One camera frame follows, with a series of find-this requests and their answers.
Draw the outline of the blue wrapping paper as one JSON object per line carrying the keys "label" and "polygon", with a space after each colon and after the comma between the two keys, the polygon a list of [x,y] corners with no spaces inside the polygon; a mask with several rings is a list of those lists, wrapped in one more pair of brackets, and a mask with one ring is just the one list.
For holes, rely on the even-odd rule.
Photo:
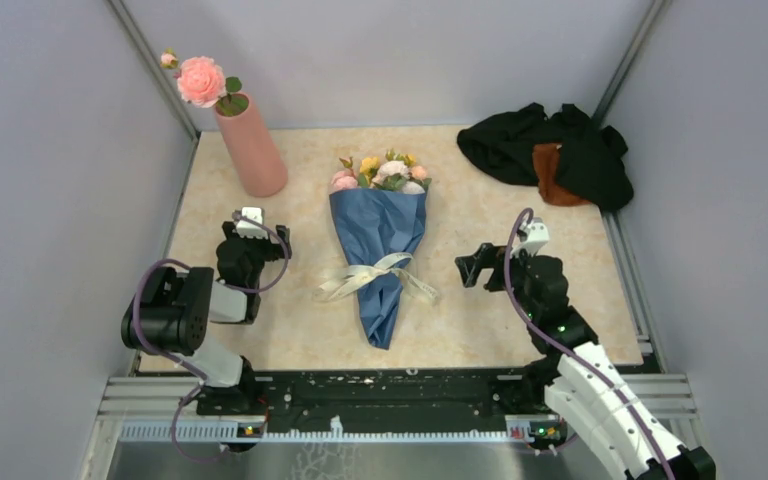
{"label": "blue wrapping paper", "polygon": [[[335,231],[347,263],[372,266],[385,256],[413,254],[426,230],[425,193],[369,188],[329,195]],[[398,318],[403,284],[388,273],[356,293],[359,318],[368,343],[387,350]]]}

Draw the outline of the cream ribbon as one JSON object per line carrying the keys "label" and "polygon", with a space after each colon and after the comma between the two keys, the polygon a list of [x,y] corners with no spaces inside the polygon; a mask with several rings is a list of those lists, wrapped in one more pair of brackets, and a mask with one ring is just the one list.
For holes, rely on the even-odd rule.
{"label": "cream ribbon", "polygon": [[413,255],[407,252],[384,256],[373,265],[350,265],[339,270],[322,271],[323,282],[314,288],[312,298],[317,302],[340,300],[379,277],[395,276],[410,296],[434,305],[440,299],[439,292],[416,277],[411,266]]}

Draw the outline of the mixed flower bouquet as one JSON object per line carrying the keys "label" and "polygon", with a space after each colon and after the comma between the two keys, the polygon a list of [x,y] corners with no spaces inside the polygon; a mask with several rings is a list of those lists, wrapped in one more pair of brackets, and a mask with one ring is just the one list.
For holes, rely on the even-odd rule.
{"label": "mixed flower bouquet", "polygon": [[414,155],[389,149],[383,158],[371,156],[361,160],[340,158],[341,169],[329,183],[331,193],[352,189],[419,195],[426,193],[432,183],[428,170]]}

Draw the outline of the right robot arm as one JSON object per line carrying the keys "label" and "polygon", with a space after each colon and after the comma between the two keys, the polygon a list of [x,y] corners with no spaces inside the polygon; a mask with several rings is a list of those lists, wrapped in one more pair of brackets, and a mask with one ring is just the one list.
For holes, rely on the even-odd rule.
{"label": "right robot arm", "polygon": [[687,446],[666,429],[608,359],[570,303],[561,259],[483,243],[455,264],[466,288],[491,270],[485,290],[510,294],[526,315],[529,335],[544,357],[524,369],[525,403],[558,414],[613,478],[715,478],[707,450]]}

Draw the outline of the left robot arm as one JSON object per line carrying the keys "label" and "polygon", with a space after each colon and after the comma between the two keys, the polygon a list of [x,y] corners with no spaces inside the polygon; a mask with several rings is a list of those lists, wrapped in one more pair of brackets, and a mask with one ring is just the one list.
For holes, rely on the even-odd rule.
{"label": "left robot arm", "polygon": [[288,264],[290,230],[270,232],[251,221],[226,221],[216,248],[217,266],[152,268],[123,315],[120,334],[133,350],[164,356],[196,376],[194,395],[202,415],[251,413],[265,403],[262,386],[248,359],[225,348],[208,333],[209,323],[251,325],[266,286],[261,274],[270,262]]}

